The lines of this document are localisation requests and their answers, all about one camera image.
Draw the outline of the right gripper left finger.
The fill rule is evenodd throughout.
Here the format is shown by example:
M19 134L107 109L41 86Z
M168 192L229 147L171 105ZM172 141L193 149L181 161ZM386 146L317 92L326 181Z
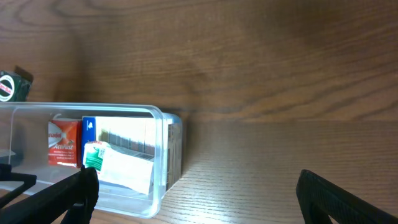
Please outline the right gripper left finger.
M9 202L36 184L37 176L14 173L10 165L2 165L1 181L23 183L1 197L1 223L52 223L60 215L62 223L89 223L99 197L98 176L92 167L82 167L11 206Z

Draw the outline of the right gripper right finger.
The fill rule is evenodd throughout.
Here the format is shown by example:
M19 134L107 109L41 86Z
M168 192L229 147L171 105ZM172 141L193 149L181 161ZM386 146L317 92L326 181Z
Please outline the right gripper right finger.
M397 217L365 202L310 170L302 170L296 195L306 224L392 223Z

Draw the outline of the white green medicine sachet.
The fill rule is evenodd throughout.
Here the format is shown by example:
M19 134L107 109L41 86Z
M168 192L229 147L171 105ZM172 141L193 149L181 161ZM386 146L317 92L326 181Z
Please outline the white green medicine sachet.
M104 141L84 145L83 165L97 171L98 179L147 195L152 185L154 156Z

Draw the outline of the red Panadol box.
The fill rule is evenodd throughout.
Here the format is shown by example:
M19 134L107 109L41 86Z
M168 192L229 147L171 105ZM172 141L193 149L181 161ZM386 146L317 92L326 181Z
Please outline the red Panadol box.
M48 126L48 164L81 167L81 120L53 119Z

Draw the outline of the blue fever patch box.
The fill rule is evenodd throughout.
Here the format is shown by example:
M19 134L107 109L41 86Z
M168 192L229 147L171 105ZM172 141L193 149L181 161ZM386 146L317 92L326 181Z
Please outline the blue fever patch box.
M181 176L182 122L174 114L164 114L163 121L144 117L85 116L82 120L81 150L92 141L154 156L153 188L162 184L171 188Z

